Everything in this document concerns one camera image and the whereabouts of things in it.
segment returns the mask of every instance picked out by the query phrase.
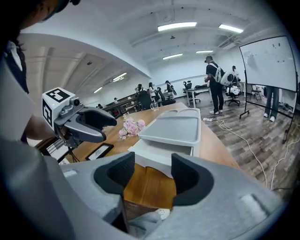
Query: white ceiling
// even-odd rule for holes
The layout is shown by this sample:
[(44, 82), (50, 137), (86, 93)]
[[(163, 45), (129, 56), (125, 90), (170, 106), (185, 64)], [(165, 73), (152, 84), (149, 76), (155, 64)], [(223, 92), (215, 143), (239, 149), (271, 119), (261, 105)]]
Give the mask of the white ceiling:
[[(265, 34), (277, 22), (259, 0), (86, 0), (94, 4), (122, 33), (149, 65), (165, 56), (199, 50), (217, 53), (224, 42), (243, 43)], [(191, 29), (158, 32), (158, 26), (197, 22)], [(220, 24), (244, 29), (241, 34), (219, 29)], [(40, 101), (43, 92), (62, 87), (77, 94), (92, 94), (118, 75), (132, 69), (105, 57), (65, 46), (33, 47), (24, 52), (30, 96)]]

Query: wooden table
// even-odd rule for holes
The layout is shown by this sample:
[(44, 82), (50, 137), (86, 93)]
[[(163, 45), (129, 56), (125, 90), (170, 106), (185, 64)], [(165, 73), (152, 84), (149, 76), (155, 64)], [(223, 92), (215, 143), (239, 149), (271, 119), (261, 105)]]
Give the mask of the wooden table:
[[(183, 103), (175, 103), (162, 106), (156, 112), (152, 110), (135, 112), (130, 114), (130, 117), (134, 120), (143, 119), (146, 125), (148, 125), (162, 112), (177, 108), (184, 109), (187, 107)], [(119, 118), (117, 122), (117, 126), (111, 127), (105, 133), (107, 136), (105, 143), (114, 145), (114, 148), (107, 156), (127, 152), (128, 148), (135, 145), (139, 140), (138, 137), (129, 137), (126, 140), (121, 140), (119, 138), (119, 131), (123, 127), (123, 118)], [(74, 154), (80, 161), (85, 161), (85, 158), (101, 144), (84, 142), (74, 150)], [(201, 122), (200, 157), (208, 161), (239, 168), (239, 165), (226, 147), (203, 122)], [(135, 173), (124, 191), (125, 200), (156, 208), (171, 209), (175, 196), (176, 188), (173, 179), (168, 178), (156, 169), (150, 167), (143, 168), (138, 164), (135, 165)]]

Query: white sneaker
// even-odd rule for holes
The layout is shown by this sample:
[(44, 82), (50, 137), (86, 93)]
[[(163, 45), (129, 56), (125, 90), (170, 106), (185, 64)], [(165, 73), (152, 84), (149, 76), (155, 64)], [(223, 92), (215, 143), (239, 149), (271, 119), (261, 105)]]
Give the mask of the white sneaker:
[(212, 110), (212, 111), (210, 111), (210, 114), (217, 115), (217, 114), (219, 114), (219, 112), (215, 112), (214, 110)]
[(165, 220), (170, 215), (169, 209), (160, 208), (157, 209), (155, 212), (157, 212), (160, 215), (161, 220)]

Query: backpack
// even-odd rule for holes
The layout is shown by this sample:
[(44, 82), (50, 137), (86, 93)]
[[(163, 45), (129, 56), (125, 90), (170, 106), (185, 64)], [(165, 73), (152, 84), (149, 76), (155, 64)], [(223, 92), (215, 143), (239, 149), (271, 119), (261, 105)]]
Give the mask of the backpack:
[(221, 79), (222, 79), (222, 76), (221, 76), (221, 67), (219, 66), (219, 67), (217, 67), (215, 64), (213, 64), (213, 63), (210, 63), (209, 65), (212, 65), (212, 66), (214, 66), (216, 69), (217, 69), (217, 71), (216, 71), (216, 75), (214, 76), (214, 79), (215, 79), (215, 81), (217, 82), (217, 83), (220, 83), (221, 82)]

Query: ceiling light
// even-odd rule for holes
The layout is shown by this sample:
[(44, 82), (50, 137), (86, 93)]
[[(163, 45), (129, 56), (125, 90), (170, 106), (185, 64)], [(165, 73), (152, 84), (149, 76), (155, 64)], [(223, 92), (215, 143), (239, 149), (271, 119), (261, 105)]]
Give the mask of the ceiling light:
[(188, 27), (194, 27), (196, 26), (196, 22), (180, 22), (180, 23), (173, 23), (173, 24), (168, 24), (164, 26), (159, 26), (158, 31), (165, 31), (169, 29), (174, 29), (174, 28), (188, 28)]
[(102, 89), (102, 87), (98, 88), (96, 91), (94, 91), (94, 93), (100, 91)]
[(197, 51), (196, 53), (212, 53), (213, 51), (212, 50), (207, 50), (207, 51)]
[(123, 74), (121, 74), (120, 76), (114, 78), (112, 81), (113, 81), (113, 82), (116, 82), (116, 81), (122, 80), (122, 79), (124, 79), (124, 78), (122, 78), (122, 79), (119, 79), (119, 78), (121, 78), (122, 76), (125, 76), (126, 74), (127, 74), (127, 73), (123, 73)]
[(242, 30), (242, 29), (238, 29), (238, 28), (235, 28), (235, 27), (227, 26), (227, 25), (224, 25), (224, 24), (221, 24), (221, 25), (219, 26), (219, 28), (227, 29), (227, 30), (230, 30), (230, 31), (238, 32), (238, 33), (241, 33), (241, 32), (244, 31), (244, 30)]
[(179, 57), (179, 56), (182, 56), (183, 53), (179, 53), (179, 54), (176, 54), (176, 55), (172, 55), (172, 56), (169, 56), (169, 57), (165, 57), (163, 58), (163, 60), (166, 60), (166, 59), (169, 59), (169, 58), (175, 58), (175, 57)]

